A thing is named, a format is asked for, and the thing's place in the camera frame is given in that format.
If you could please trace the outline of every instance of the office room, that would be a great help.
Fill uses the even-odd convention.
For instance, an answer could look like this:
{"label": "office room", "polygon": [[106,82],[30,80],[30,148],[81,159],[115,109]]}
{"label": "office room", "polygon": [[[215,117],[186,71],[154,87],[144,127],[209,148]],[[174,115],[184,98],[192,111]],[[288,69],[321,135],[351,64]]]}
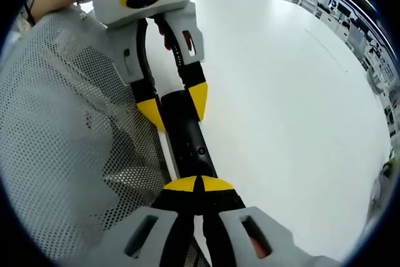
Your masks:
{"label": "office room", "polygon": [[7,5],[10,248],[59,266],[379,257],[400,156],[399,41],[382,0]]}

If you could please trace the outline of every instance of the computer monitor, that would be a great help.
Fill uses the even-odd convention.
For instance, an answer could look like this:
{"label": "computer monitor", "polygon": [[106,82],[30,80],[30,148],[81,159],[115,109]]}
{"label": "computer monitor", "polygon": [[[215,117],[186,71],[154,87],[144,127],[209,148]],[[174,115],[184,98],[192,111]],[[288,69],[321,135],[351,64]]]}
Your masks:
{"label": "computer monitor", "polygon": [[351,14],[351,11],[348,9],[348,8],[346,8],[343,4],[341,4],[341,3],[338,3],[337,4],[337,10],[339,11],[339,12],[341,12],[342,14],[344,14],[347,18],[348,17],[350,17],[350,14]]}

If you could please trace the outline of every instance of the black cable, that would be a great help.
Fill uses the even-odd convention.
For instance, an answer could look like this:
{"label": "black cable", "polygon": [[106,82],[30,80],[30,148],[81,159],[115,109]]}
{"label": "black cable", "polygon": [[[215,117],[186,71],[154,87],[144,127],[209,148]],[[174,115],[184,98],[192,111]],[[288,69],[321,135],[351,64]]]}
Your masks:
{"label": "black cable", "polygon": [[31,5],[29,6],[29,12],[30,12],[30,10],[32,9],[34,3],[35,3],[35,0],[32,0]]}
{"label": "black cable", "polygon": [[32,16],[32,14],[31,14],[31,10],[28,8],[28,4],[27,3],[24,3],[24,8],[25,8],[25,11],[26,11],[26,14],[27,14],[27,20],[28,20],[28,22],[30,23],[30,25],[31,26],[34,26],[35,24],[36,24],[36,22],[35,22],[35,19],[33,19],[33,16]]}
{"label": "black cable", "polygon": [[197,250],[197,255],[196,258],[194,259],[193,267],[199,266],[199,260],[200,260],[200,249]]}

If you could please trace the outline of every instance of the rectangular slot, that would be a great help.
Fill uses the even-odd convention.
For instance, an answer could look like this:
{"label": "rectangular slot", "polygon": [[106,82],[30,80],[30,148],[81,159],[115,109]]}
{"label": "rectangular slot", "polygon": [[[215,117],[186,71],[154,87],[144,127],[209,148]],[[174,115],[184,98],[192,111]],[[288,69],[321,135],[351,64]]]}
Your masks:
{"label": "rectangular slot", "polygon": [[189,50],[190,56],[195,56],[196,49],[194,48],[192,35],[190,34],[189,31],[183,31],[182,34],[183,34],[183,37],[185,38],[185,42],[187,45],[187,49]]}
{"label": "rectangular slot", "polygon": [[131,75],[131,65],[132,65],[132,61],[131,61],[131,52],[129,51],[129,49],[125,49],[124,50],[124,59],[125,59],[125,67],[126,67],[126,71],[128,73],[128,75]]}
{"label": "rectangular slot", "polygon": [[158,217],[156,216],[147,216],[142,221],[125,247],[125,254],[127,256],[130,256],[134,259],[137,259],[140,256],[140,251],[144,245],[144,242],[147,240],[157,220]]}
{"label": "rectangular slot", "polygon": [[267,238],[263,235],[251,216],[248,216],[244,221],[242,221],[242,225],[250,237],[257,257],[259,259],[263,259],[269,256],[272,253],[272,249],[267,241]]}

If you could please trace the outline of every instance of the desk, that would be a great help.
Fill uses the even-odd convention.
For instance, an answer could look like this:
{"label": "desk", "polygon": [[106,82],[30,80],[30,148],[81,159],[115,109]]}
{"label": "desk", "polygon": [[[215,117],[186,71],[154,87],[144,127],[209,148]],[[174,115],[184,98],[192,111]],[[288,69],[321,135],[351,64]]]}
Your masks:
{"label": "desk", "polygon": [[342,24],[338,24],[335,34],[343,41],[346,42],[349,37],[349,29],[345,28]]}
{"label": "desk", "polygon": [[322,11],[321,17],[319,18],[319,20],[321,20],[323,23],[325,23],[334,33],[336,32],[339,23],[337,21],[337,19],[331,15],[328,14],[325,11]]}
{"label": "desk", "polygon": [[[362,66],[299,6],[192,1],[209,85],[201,127],[218,175],[247,206],[289,228],[302,249],[342,259],[363,230],[390,150],[382,106]],[[251,22],[238,26],[243,20]],[[163,45],[152,22],[147,58],[160,95],[182,87]]]}

